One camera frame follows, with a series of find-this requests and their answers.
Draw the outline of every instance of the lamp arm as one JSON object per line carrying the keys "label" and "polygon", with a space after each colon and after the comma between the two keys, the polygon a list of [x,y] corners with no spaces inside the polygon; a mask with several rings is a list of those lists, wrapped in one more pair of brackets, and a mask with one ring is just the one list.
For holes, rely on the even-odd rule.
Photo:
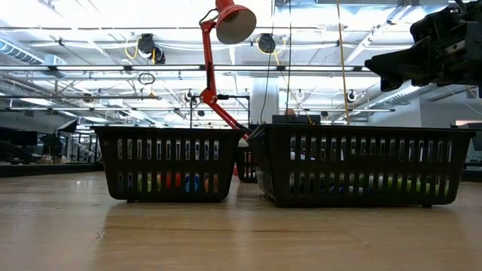
{"label": "lamp arm", "polygon": [[214,62],[212,61],[212,49],[211,49],[211,37],[209,34],[211,30],[216,26],[214,20],[207,20],[201,22],[201,31],[203,32],[203,46],[204,46],[204,61],[206,63],[206,78],[207,87],[201,93],[201,102],[206,103],[216,114],[218,114],[224,121],[226,121],[229,126],[233,129],[242,129],[246,133],[243,138],[248,139],[252,131],[240,123],[238,123],[229,113],[227,113],[220,105],[216,102],[218,101],[218,94],[216,92],[216,81],[214,76]]}

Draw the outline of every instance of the table surface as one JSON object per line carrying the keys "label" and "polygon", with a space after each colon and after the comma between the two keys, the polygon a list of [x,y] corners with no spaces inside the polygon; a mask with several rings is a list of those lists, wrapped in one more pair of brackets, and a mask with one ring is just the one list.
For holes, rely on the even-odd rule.
{"label": "table surface", "polygon": [[103,172],[0,179],[1,270],[482,270],[482,184],[449,206],[281,209],[116,201]]}

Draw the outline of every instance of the basket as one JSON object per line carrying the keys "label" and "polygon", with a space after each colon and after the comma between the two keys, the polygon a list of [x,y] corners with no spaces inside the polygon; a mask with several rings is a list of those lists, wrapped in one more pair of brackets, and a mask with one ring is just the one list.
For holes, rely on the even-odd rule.
{"label": "basket", "polygon": [[238,178],[245,183],[256,182],[256,162],[249,147],[238,147],[236,152]]}
{"label": "basket", "polygon": [[442,205],[457,195],[462,129],[264,124],[249,138],[258,185],[281,206]]}
{"label": "basket", "polygon": [[97,127],[108,192],[147,202],[220,202],[228,194],[235,129]]}

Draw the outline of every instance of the ceiling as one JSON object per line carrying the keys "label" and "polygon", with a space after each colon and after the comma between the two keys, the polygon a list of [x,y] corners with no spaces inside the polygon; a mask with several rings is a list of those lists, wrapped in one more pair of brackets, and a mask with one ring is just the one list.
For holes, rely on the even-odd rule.
{"label": "ceiling", "polygon": [[[341,46],[338,32],[337,6],[318,4],[316,0],[238,0],[257,16],[257,29],[244,42],[227,46],[220,44],[212,32],[212,49],[216,65],[313,65],[340,66]],[[373,55],[402,50],[412,45],[410,25],[426,14],[442,9],[447,1],[417,1],[421,5],[403,6],[399,0],[373,0],[363,5],[357,1],[342,1],[340,21],[343,24],[343,52],[345,65],[363,66]],[[174,2],[144,0],[16,0],[2,3],[0,9],[0,41],[14,44],[40,59],[44,64],[50,55],[66,65],[150,65],[149,61],[134,54],[136,39],[142,33],[154,34],[157,46],[166,55],[167,65],[195,65],[204,63],[203,43],[199,19],[214,8],[213,0],[176,0]],[[259,51],[257,40],[262,33],[273,33],[276,55]],[[25,65],[11,56],[0,54],[2,65]],[[184,108],[185,94],[200,93],[205,85],[204,72],[156,72],[156,81],[142,86],[126,73],[70,72],[63,78],[46,77],[41,72],[8,72],[19,80],[38,86],[38,91],[20,86],[18,93],[81,96],[85,93],[103,96],[147,96],[151,91],[162,99],[56,100],[56,105],[76,107],[131,106],[136,108]],[[102,78],[93,80],[89,76]],[[255,78],[266,78],[264,72],[217,72],[219,93],[249,95]],[[274,72],[270,79],[278,82],[281,108],[285,107],[287,80],[297,93],[303,108],[339,108],[343,106],[343,79],[341,73],[321,74],[307,72],[293,74]],[[362,93],[360,99],[375,99],[380,95],[380,79],[367,72],[346,78],[346,88]],[[15,94],[13,87],[1,89]],[[24,106],[21,101],[17,106]],[[245,99],[219,102],[241,122],[247,122]],[[299,107],[290,96],[288,105]],[[123,121],[115,112],[104,114],[108,120]],[[146,111],[134,118],[150,119],[171,126],[186,125],[189,112]],[[196,117],[199,124],[222,125],[214,113]]]}

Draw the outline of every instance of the white column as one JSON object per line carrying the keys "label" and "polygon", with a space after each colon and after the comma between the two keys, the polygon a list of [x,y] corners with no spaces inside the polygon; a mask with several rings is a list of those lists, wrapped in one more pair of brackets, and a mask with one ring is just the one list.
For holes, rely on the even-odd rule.
{"label": "white column", "polygon": [[251,88],[251,122],[272,123],[274,114],[279,114],[278,78],[255,78]]}

